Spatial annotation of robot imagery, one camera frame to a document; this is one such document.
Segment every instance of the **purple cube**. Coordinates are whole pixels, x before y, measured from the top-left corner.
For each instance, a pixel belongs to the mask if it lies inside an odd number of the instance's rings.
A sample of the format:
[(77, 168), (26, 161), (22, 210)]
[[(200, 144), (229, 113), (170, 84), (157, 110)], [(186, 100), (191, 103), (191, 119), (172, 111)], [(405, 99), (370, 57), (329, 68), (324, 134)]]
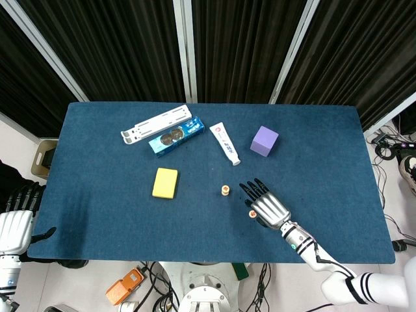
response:
[(278, 137), (278, 133), (261, 126), (253, 139), (250, 149), (264, 157), (267, 157)]

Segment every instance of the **silver robotic hand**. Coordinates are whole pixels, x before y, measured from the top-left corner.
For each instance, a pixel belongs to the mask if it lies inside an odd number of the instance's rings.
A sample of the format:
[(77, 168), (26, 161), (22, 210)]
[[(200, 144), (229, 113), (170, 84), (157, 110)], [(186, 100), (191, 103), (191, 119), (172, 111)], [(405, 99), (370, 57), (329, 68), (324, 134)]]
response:
[[(285, 241), (314, 271), (332, 272), (321, 286), (324, 296), (332, 304), (339, 306), (357, 302), (409, 306), (408, 291), (410, 294), (416, 294), (415, 274), (407, 274), (406, 279), (402, 276), (373, 273), (357, 276), (331, 257), (310, 233), (291, 221), (291, 212), (263, 182), (258, 179), (254, 181), (257, 185), (247, 182), (250, 188), (240, 184), (250, 197), (250, 200), (245, 201), (246, 205), (256, 212), (260, 224), (273, 230), (280, 230)], [(416, 261), (413, 262), (413, 267), (416, 267)]]

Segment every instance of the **white toothpaste tube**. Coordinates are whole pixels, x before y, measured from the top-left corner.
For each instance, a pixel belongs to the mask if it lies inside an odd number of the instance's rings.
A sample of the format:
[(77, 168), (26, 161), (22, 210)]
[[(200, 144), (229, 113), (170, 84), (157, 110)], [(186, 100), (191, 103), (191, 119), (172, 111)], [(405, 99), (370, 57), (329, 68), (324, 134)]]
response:
[(239, 154), (237, 154), (232, 141), (229, 139), (224, 124), (220, 122), (216, 125), (213, 125), (209, 129), (218, 140), (218, 143), (220, 143), (228, 159), (233, 163), (233, 166), (238, 165), (240, 163)]

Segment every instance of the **white floor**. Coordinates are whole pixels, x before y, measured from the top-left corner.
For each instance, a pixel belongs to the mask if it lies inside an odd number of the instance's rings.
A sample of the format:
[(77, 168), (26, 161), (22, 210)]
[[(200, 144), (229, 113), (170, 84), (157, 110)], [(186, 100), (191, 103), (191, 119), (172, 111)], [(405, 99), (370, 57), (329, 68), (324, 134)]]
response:
[[(36, 144), (0, 122), (0, 159), (17, 168), (29, 179), (35, 179), (30, 173)], [(369, 147), (371, 159), (374, 151)], [(385, 188), (386, 213), (396, 219), (402, 231), (416, 234), (416, 197), (400, 177), (397, 162), (384, 161), (382, 166), (388, 174)], [(401, 239), (394, 225), (388, 223), (391, 238)], [(393, 265), (350, 265), (358, 274), (361, 272), (382, 272), (401, 274), (404, 264), (416, 256), (416, 248), (403, 253), (396, 253)], [(43, 265), (37, 263), (24, 264), (16, 292), (16, 301), (21, 304), (22, 312), (42, 312), (46, 307), (64, 303), (79, 312), (110, 312), (116, 311), (105, 297), (105, 291), (116, 280), (122, 278), (129, 270), (137, 266), (137, 262), (125, 261), (91, 261), (79, 270), (70, 270), (56, 264)], [(254, 295), (257, 277), (261, 265), (249, 267), (250, 277), (244, 280), (239, 291), (239, 304), (246, 309)], [(307, 265), (278, 264), (272, 265), (273, 278), (266, 296), (271, 311), (303, 312), (327, 303), (320, 291), (320, 284), (328, 277), (328, 273), (316, 273)], [(149, 287), (149, 282), (139, 288), (130, 297), (130, 301), (142, 298)], [(157, 295), (149, 297), (141, 311), (151, 311)], [(371, 311), (399, 312), (403, 309), (379, 305), (351, 304), (342, 307), (327, 307), (322, 311)]]

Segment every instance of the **blue tablecloth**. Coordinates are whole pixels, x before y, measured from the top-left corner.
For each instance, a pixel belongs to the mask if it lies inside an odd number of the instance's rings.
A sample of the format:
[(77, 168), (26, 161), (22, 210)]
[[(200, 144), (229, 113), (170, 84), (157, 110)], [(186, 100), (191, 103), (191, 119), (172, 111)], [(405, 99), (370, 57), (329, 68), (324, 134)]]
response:
[[(248, 217), (240, 182), (258, 177), (343, 263), (395, 260), (356, 109), (314, 105), (188, 105), (206, 131), (156, 158), (149, 137), (120, 131), (178, 103), (72, 103), (34, 231), (56, 226), (31, 257), (208, 262), (302, 262), (280, 232)], [(209, 126), (223, 122), (232, 166)], [(279, 133), (270, 155), (250, 150), (261, 125)], [(151, 196), (158, 167), (179, 170), (173, 200)], [(229, 185), (228, 197), (221, 186)]]

